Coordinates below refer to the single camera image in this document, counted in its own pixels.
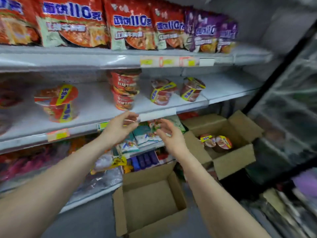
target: display box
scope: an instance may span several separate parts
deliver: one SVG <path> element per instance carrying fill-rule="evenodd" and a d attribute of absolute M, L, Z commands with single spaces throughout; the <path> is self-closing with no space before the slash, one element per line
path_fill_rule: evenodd
<path fill-rule="evenodd" d="M 182 222 L 187 204 L 175 163 L 123 175 L 122 187 L 113 193 L 118 237 L 157 237 Z"/>
<path fill-rule="evenodd" d="M 189 129 L 184 134 L 188 149 L 205 168 L 213 162 L 220 180 L 256 160 L 251 142 L 262 136 L 263 129 L 241 111 L 236 111 L 228 119 L 209 114 L 182 123 Z M 203 147 L 197 137 L 206 133 L 226 136 L 232 142 L 233 149 L 217 153 L 212 148 Z"/>

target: red instant noodle packet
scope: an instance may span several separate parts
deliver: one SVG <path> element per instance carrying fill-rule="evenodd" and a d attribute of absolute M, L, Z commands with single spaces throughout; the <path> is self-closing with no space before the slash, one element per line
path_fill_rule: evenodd
<path fill-rule="evenodd" d="M 101 0 L 39 0 L 37 22 L 44 47 L 105 46 Z"/>
<path fill-rule="evenodd" d="M 147 0 L 104 0 L 111 49 L 156 49 Z"/>
<path fill-rule="evenodd" d="M 0 43 L 39 42 L 33 4 L 32 0 L 0 0 Z"/>
<path fill-rule="evenodd" d="M 184 11 L 177 4 L 163 0 L 151 1 L 152 18 L 159 50 L 184 47 Z"/>

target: forearm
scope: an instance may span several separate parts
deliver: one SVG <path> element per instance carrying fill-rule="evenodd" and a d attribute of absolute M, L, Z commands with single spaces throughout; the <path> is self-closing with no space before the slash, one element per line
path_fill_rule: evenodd
<path fill-rule="evenodd" d="M 0 237 L 39 237 L 109 148 L 100 137 L 0 202 Z"/>
<path fill-rule="evenodd" d="M 270 237 L 191 153 L 183 154 L 178 160 L 212 237 Z"/>

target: hand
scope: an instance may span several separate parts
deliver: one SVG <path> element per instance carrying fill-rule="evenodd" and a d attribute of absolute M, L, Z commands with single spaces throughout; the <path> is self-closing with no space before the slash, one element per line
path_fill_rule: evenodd
<path fill-rule="evenodd" d="M 177 160 L 186 156 L 189 150 L 180 129 L 175 127 L 174 124 L 167 119 L 161 119 L 161 122 L 161 128 L 158 129 L 156 133 L 163 140 L 167 151 Z"/>
<path fill-rule="evenodd" d="M 121 143 L 127 135 L 139 125 L 137 122 L 138 116 L 136 113 L 126 111 L 114 117 L 109 121 L 107 127 L 100 135 L 101 139 L 105 141 L 107 145 L 109 144 L 109 148 Z"/>

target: person's right hand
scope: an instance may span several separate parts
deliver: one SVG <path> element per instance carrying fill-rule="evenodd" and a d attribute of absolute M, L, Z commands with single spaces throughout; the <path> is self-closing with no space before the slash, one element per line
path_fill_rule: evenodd
<path fill-rule="evenodd" d="M 163 140 L 167 151 L 176 159 L 181 159 L 186 156 L 189 150 L 180 129 L 175 127 L 174 124 L 167 119 L 161 119 L 161 122 L 161 128 L 158 129 L 156 133 Z"/>

